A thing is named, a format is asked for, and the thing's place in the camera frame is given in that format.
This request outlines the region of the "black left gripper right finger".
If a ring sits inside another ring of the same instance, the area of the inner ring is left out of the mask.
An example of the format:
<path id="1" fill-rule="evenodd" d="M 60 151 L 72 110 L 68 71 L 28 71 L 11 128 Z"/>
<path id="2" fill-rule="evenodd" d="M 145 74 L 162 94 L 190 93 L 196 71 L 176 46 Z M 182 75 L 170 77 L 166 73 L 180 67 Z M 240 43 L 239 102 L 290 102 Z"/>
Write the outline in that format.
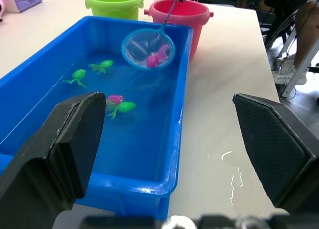
<path id="1" fill-rule="evenodd" d="M 318 213 L 318 139 L 282 103 L 239 93 L 232 101 L 246 152 L 273 206 Z"/>

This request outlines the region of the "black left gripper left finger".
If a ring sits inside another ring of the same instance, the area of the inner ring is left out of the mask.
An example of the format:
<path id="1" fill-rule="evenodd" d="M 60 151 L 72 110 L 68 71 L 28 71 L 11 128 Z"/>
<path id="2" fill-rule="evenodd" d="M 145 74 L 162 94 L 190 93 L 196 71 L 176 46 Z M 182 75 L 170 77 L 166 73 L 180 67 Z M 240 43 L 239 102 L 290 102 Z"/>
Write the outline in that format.
<path id="1" fill-rule="evenodd" d="M 0 226 L 50 229 L 85 196 L 102 134 L 103 93 L 58 103 L 0 178 Z"/>

